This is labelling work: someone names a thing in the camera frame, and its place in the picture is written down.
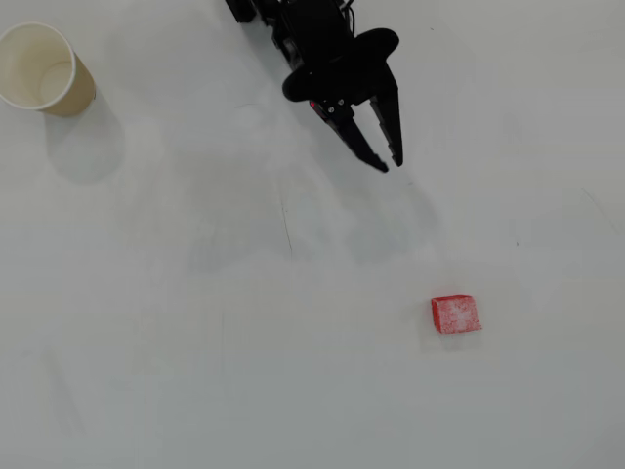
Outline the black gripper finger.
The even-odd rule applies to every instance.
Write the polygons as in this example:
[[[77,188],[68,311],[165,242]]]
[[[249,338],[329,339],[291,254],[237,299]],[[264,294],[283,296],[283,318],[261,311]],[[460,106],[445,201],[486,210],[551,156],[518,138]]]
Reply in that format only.
[[[310,100],[310,106],[358,160],[382,173],[389,171],[387,164],[373,151],[362,135],[354,121],[354,111],[348,103],[344,100],[337,102]]]
[[[392,159],[397,167],[403,164],[398,86],[385,61],[375,61],[367,67],[369,103],[386,137]]]

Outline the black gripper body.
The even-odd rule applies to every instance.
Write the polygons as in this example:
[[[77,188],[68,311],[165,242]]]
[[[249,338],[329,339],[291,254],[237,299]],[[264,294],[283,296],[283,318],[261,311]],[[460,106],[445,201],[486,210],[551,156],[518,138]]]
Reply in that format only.
[[[272,42],[291,71],[338,59],[354,39],[353,1],[275,1]]]

